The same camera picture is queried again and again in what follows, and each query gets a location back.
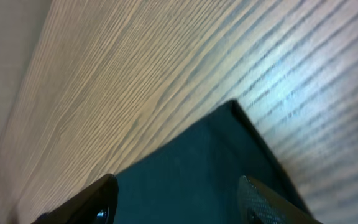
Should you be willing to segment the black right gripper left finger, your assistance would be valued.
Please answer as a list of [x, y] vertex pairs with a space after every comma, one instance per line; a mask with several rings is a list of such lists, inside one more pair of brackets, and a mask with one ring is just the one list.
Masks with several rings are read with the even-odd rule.
[[106, 174], [56, 209], [41, 214], [35, 224], [111, 224], [117, 209], [119, 187], [112, 174]]

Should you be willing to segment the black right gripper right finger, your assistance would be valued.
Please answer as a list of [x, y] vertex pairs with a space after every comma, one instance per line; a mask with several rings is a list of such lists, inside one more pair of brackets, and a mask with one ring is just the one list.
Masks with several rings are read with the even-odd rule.
[[245, 224], [321, 224], [252, 177], [239, 179], [237, 203]]

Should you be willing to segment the black t-shirt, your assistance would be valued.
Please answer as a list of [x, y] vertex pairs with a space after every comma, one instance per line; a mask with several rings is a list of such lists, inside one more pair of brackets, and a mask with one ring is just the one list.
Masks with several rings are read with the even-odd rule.
[[308, 207], [235, 100], [118, 173], [116, 223], [240, 223], [237, 187], [253, 177]]

